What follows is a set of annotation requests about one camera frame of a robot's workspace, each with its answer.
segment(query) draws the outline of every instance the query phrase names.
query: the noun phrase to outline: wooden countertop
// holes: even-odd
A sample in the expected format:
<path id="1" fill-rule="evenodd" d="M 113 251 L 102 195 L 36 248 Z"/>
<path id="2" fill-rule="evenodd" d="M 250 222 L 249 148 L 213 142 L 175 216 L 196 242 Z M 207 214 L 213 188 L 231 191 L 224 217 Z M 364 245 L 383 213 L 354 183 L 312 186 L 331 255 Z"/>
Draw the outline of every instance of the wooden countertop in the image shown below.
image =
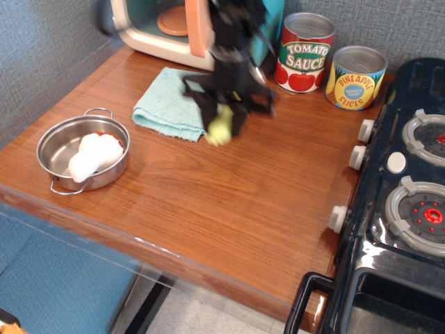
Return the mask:
<path id="1" fill-rule="evenodd" d="M 121 49 L 0 152 L 0 200 L 285 321 L 305 273 L 332 275 L 339 237 L 330 212 L 350 202 L 358 178 L 350 153 L 383 98 L 345 111 L 324 86 L 292 95 L 270 78 L 276 118 L 253 113 L 241 136 L 215 148 L 134 124 L 134 105 L 164 67 L 194 70 Z M 127 169 L 95 191 L 52 193 L 38 141 L 92 107 L 112 110 L 129 130 Z"/>

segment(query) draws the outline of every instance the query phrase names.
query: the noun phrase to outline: blue dish towel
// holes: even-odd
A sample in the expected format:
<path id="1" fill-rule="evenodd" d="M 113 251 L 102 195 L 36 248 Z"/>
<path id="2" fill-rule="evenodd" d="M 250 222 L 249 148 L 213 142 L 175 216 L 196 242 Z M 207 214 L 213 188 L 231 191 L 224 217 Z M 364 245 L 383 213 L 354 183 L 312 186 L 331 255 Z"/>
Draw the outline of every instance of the blue dish towel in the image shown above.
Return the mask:
<path id="1" fill-rule="evenodd" d="M 196 142 L 207 134 L 200 109 L 191 97 L 185 97 L 182 77 L 196 74 L 165 67 L 133 108 L 133 121 L 160 134 Z"/>

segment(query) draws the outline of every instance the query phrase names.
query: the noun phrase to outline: pineapple slices can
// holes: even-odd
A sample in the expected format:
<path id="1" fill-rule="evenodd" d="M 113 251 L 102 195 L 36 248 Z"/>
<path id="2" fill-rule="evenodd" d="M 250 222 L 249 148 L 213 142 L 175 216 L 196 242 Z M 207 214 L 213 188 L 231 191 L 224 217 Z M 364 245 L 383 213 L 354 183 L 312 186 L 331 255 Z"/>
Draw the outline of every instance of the pineapple slices can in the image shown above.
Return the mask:
<path id="1" fill-rule="evenodd" d="M 335 106 L 363 110 L 373 105 L 388 66 L 379 50 L 363 46 L 342 47 L 334 53 L 326 97 Z"/>
<path id="2" fill-rule="evenodd" d="M 334 41 L 335 26 L 327 17 L 307 12 L 284 19 L 275 80 L 291 93 L 316 90 Z"/>

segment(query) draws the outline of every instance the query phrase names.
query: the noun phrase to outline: pot handle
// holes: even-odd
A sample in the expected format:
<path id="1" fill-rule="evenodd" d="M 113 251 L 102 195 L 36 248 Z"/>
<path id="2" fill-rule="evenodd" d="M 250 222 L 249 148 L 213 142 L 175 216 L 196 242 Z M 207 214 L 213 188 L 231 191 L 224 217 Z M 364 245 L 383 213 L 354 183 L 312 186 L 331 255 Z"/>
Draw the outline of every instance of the pot handle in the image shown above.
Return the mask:
<path id="1" fill-rule="evenodd" d="M 309 302 L 309 297 L 314 290 L 327 293 L 327 302 L 329 303 L 330 295 L 334 290 L 334 280 L 319 273 L 307 273 L 303 277 L 293 302 L 291 314 L 287 319 L 284 334 L 297 334 Z"/>
<path id="2" fill-rule="evenodd" d="M 94 110 L 108 111 L 108 112 L 111 114 L 110 118 L 113 118 L 113 115 L 114 115 L 113 112 L 112 112 L 111 110 L 107 109 L 107 108 L 91 108 L 91 109 L 88 109 L 88 110 L 84 113 L 84 115 L 88 115 L 91 111 L 94 111 Z"/>
<path id="3" fill-rule="evenodd" d="M 51 191 L 53 193 L 57 193 L 58 195 L 62 195 L 62 196 L 68 196 L 68 195 L 77 195 L 78 193 L 81 193 L 82 191 L 85 190 L 86 186 L 88 186 L 88 183 L 90 183 L 91 177 L 88 178 L 88 180 L 86 180 L 85 184 L 83 185 L 83 187 L 78 190 L 78 191 L 73 191 L 72 193 L 62 193 L 60 191 L 57 191 L 54 189 L 54 182 L 57 180 L 57 177 L 53 177 L 53 181 L 51 182 Z"/>

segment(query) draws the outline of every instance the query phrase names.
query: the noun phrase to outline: stainless steel pot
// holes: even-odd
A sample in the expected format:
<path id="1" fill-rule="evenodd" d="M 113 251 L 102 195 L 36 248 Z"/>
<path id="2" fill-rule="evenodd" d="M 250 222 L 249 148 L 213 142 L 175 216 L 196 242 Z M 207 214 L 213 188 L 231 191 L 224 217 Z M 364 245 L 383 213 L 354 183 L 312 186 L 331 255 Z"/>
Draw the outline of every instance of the stainless steel pot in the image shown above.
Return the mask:
<path id="1" fill-rule="evenodd" d="M 92 111 L 106 111 L 110 117 L 90 115 Z M 78 152 L 81 140 L 94 132 L 110 132 L 119 137 L 125 148 L 124 155 L 115 164 L 95 173 L 82 183 L 76 183 L 66 175 L 70 159 Z M 113 118 L 113 112 L 105 108 L 93 108 L 83 116 L 70 118 L 47 131 L 37 145 L 37 160 L 52 178 L 51 191 L 59 195 L 76 195 L 95 190 L 115 181 L 124 172 L 128 162 L 130 135 L 127 129 Z M 73 192 L 60 192 L 54 185 Z"/>

